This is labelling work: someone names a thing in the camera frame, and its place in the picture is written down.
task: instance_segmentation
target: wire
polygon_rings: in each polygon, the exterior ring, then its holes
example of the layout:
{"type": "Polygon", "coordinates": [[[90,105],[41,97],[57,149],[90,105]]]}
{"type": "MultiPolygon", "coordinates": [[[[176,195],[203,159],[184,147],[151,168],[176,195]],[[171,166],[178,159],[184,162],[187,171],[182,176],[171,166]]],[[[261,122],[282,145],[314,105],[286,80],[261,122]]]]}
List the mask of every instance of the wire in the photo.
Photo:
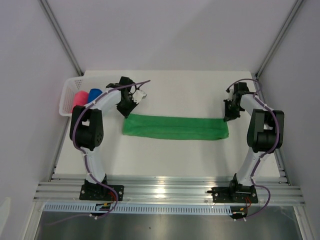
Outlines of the wire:
{"type": "Polygon", "coordinates": [[[262,159],[265,155],[272,153],[272,152],[276,149],[276,147],[277,147],[277,145],[278,145],[278,143],[279,143],[279,138],[280,138],[280,128],[279,128],[278,119],[277,119],[276,115],[274,114],[274,112],[271,110],[271,108],[269,108],[264,102],[262,102],[262,101],[257,97],[258,92],[260,92],[260,91],[262,90],[262,84],[261,84],[260,81],[258,81],[258,80],[256,80],[256,79],[252,79],[252,78],[243,78],[243,79],[240,79],[240,80],[235,81],[234,83],[232,83],[232,84],[226,89],[226,92],[229,92],[229,91],[230,91],[230,88],[231,88],[233,85],[235,85],[236,83],[241,82],[241,81],[246,81],[246,80],[248,80],[248,81],[253,81],[253,82],[259,84],[260,88],[253,94],[252,97],[253,97],[264,109],[266,109],[266,110],[271,114],[271,116],[272,116],[272,118],[273,118],[273,120],[274,120],[275,130],[276,130],[275,142],[274,142],[272,148],[270,148],[268,151],[262,153],[262,154],[259,156],[258,161],[256,162],[256,164],[255,164],[255,166],[254,166],[254,168],[253,168],[253,170],[252,170],[252,172],[251,172],[251,174],[250,174],[250,178],[251,178],[252,184],[253,184],[255,187],[257,187],[257,188],[265,189],[265,190],[268,192],[268,199],[267,199],[267,201],[265,202],[264,206],[263,206],[262,208],[260,208],[257,212],[255,212],[255,213],[253,213],[253,214],[251,214],[251,215],[249,215],[249,216],[246,217],[246,218],[251,218],[251,217],[256,216],[256,215],[258,215],[259,213],[261,213],[261,212],[268,206],[268,204],[269,204],[269,202],[270,202],[270,199],[271,199],[271,192],[270,192],[270,190],[269,190],[266,186],[257,185],[257,184],[255,183],[253,177],[254,177],[254,175],[255,175],[255,173],[256,173],[256,170],[257,170],[257,168],[258,168],[258,166],[259,166],[259,164],[260,164],[260,162],[261,162],[261,159],[262,159]]]}
{"type": "Polygon", "coordinates": [[[118,196],[118,193],[110,186],[106,185],[106,184],[103,184],[101,183],[100,181],[98,181],[91,173],[90,169],[89,169],[89,165],[88,165],[88,156],[87,156],[87,153],[84,149],[80,148],[77,146],[77,143],[76,143],[76,131],[78,129],[78,126],[79,126],[79,123],[82,119],[82,117],[85,115],[85,113],[90,109],[92,108],[100,99],[102,99],[104,96],[106,96],[107,94],[113,92],[113,91],[116,91],[116,90],[120,90],[120,89],[124,89],[124,88],[128,88],[128,87],[132,87],[132,86],[137,86],[137,85],[140,85],[140,87],[143,85],[143,84],[146,84],[148,82],[150,82],[151,80],[148,80],[148,81],[143,81],[143,82],[138,82],[138,83],[133,83],[133,84],[129,84],[129,85],[124,85],[124,86],[119,86],[119,87],[115,87],[115,88],[112,88],[110,89],[109,91],[106,91],[104,92],[103,94],[101,94],[100,96],[98,96],[90,105],[88,105],[79,115],[79,117],[77,118],[76,122],[75,122],[75,125],[74,125],[74,128],[73,128],[73,132],[72,132],[72,143],[73,143],[73,146],[78,149],[79,151],[81,151],[83,154],[84,154],[84,165],[85,165],[85,169],[87,171],[87,173],[89,174],[89,176],[97,183],[99,184],[100,186],[110,190],[112,193],[114,193],[115,195],[115,204],[113,205],[113,207],[108,211],[106,212],[105,214],[101,215],[101,216],[96,216],[95,219],[100,219],[100,218],[103,218],[107,215],[109,215],[117,206],[118,204],[118,199],[119,199],[119,196],[118,196]]]}
{"type": "Polygon", "coordinates": [[[134,86],[134,92],[129,92],[128,93],[131,96],[131,98],[136,93],[137,90],[138,90],[137,86],[134,86]]]}
{"type": "Polygon", "coordinates": [[[248,200],[247,200],[247,197],[245,197],[244,200],[245,200],[245,207],[240,208],[240,211],[245,210],[245,213],[248,214],[248,205],[247,205],[248,204],[248,200]]]}
{"type": "Polygon", "coordinates": [[[260,81],[258,81],[258,80],[256,80],[256,79],[252,79],[252,78],[242,78],[242,79],[240,79],[240,80],[235,81],[234,83],[232,83],[225,91],[226,91],[227,93],[229,93],[229,92],[230,92],[230,88],[231,88],[233,85],[235,85],[235,84],[237,84],[237,83],[239,83],[239,82],[242,82],[242,81],[253,81],[253,82],[259,84],[260,88],[259,88],[254,94],[257,94],[258,92],[260,92],[260,91],[262,90],[262,84],[261,84],[260,81]]]}
{"type": "MultiPolygon", "coordinates": [[[[95,216],[94,219],[101,219],[107,215],[109,215],[117,206],[118,204],[118,199],[119,199],[119,196],[118,196],[118,193],[110,186],[108,185],[105,185],[103,183],[101,183],[100,181],[98,181],[91,173],[90,169],[89,169],[89,166],[88,166],[88,158],[87,158],[87,153],[85,150],[83,150],[82,148],[78,147],[77,146],[77,143],[76,143],[76,131],[78,129],[78,126],[79,126],[79,123],[82,119],[82,117],[84,116],[84,114],[87,112],[88,109],[92,108],[95,103],[97,103],[101,98],[103,98],[104,96],[106,96],[107,94],[115,91],[115,90],[120,90],[120,89],[124,89],[124,88],[128,88],[128,87],[132,87],[132,86],[137,86],[139,85],[139,88],[150,82],[151,80],[148,80],[148,81],[143,81],[143,82],[138,82],[138,83],[133,83],[133,84],[129,84],[129,85],[124,85],[124,86],[119,86],[119,87],[115,87],[109,91],[106,91],[104,92],[103,94],[101,94],[100,96],[98,96],[94,101],[93,103],[91,103],[90,105],[88,105],[79,115],[79,117],[77,118],[76,122],[75,122],[75,125],[74,125],[74,128],[73,128],[73,132],[72,132],[72,143],[73,143],[73,146],[78,149],[79,151],[81,151],[83,154],[84,154],[84,165],[85,165],[85,169],[87,171],[87,173],[89,174],[89,176],[99,185],[101,185],[102,187],[110,190],[111,192],[111,195],[114,197],[114,201],[112,203],[115,202],[114,206],[109,210],[107,211],[106,213],[100,215],[100,216],[95,216]]],[[[93,217],[91,214],[90,215],[87,215],[85,213],[82,213],[82,214],[77,214],[77,215],[73,215],[73,216],[69,216],[69,217],[66,217],[66,218],[63,218],[61,220],[58,220],[58,221],[54,221],[54,222],[51,222],[51,223],[46,223],[45,225],[46,226],[53,226],[55,224],[59,224],[59,223],[62,223],[64,221],[67,221],[67,220],[70,220],[70,219],[73,219],[73,218],[77,218],[77,217],[84,217],[84,216],[87,216],[87,217],[93,217]]]]}
{"type": "Polygon", "coordinates": [[[246,208],[248,209],[248,208],[250,208],[250,207],[251,207],[251,204],[252,204],[252,203],[251,203],[251,200],[250,200],[250,198],[249,198],[248,196],[246,197],[246,199],[247,199],[247,200],[248,200],[248,202],[249,202],[249,206],[247,206],[247,207],[246,207],[246,208]]]}

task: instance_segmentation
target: plastic basket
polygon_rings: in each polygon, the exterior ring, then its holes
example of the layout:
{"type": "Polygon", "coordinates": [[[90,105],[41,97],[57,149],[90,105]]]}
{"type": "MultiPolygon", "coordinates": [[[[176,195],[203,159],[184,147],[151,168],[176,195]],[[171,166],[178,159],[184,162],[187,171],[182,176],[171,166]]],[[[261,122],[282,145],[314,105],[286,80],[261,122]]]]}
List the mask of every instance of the plastic basket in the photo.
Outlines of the plastic basket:
{"type": "Polygon", "coordinates": [[[72,116],[72,105],[75,94],[79,91],[90,92],[90,89],[104,91],[110,83],[118,83],[121,75],[108,76],[79,76],[65,81],[59,103],[59,114],[61,116],[72,116]]]}

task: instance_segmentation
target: green cloth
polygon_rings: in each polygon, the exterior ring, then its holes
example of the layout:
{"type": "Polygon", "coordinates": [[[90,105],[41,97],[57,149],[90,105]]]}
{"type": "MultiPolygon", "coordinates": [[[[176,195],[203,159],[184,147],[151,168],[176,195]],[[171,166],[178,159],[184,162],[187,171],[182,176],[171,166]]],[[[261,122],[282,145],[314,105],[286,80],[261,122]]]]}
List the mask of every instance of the green cloth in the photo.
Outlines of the green cloth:
{"type": "Polygon", "coordinates": [[[188,118],[130,114],[123,134],[153,139],[219,140],[229,136],[222,118],[188,118]]]}

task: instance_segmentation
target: robotic arm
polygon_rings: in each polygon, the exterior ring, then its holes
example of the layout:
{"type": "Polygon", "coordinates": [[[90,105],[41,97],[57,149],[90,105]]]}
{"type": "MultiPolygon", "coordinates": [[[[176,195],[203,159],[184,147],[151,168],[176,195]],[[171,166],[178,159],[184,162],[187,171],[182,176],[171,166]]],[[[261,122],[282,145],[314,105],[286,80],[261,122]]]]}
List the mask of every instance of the robotic arm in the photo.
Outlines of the robotic arm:
{"type": "MultiPolygon", "coordinates": [[[[105,92],[93,102],[73,108],[70,139],[75,141],[75,145],[85,155],[84,164],[86,170],[90,171],[81,188],[80,200],[111,200],[107,189],[97,184],[97,182],[108,184],[99,154],[104,137],[103,116],[116,105],[117,110],[127,118],[139,102],[147,96],[140,90],[140,86],[137,88],[136,83],[123,76],[119,83],[106,86],[105,92]]],[[[114,185],[113,188],[117,192],[124,190],[122,185],[114,185]]]]}
{"type": "Polygon", "coordinates": [[[255,176],[269,155],[283,143],[283,111],[269,108],[254,92],[249,91],[245,82],[239,82],[234,84],[231,99],[224,100],[224,121],[235,120],[240,117],[240,112],[244,111],[251,115],[246,136],[248,152],[229,187],[213,187],[208,191],[212,194],[214,203],[245,204],[246,199],[258,203],[255,176]]]}

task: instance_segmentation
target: white wall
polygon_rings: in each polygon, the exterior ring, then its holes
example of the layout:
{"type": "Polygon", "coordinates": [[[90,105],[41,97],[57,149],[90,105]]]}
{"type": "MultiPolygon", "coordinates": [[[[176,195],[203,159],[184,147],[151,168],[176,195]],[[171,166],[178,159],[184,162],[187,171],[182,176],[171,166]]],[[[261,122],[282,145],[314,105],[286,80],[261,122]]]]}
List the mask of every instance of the white wall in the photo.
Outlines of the white wall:
{"type": "Polygon", "coordinates": [[[295,0],[49,0],[85,70],[258,69],[295,0]]]}
{"type": "Polygon", "coordinates": [[[11,198],[1,239],[18,240],[66,122],[63,83],[75,73],[36,0],[1,1],[0,32],[0,202],[11,198]]]}
{"type": "Polygon", "coordinates": [[[284,111],[283,152],[320,237],[320,1],[308,0],[262,74],[267,102],[284,111]]]}

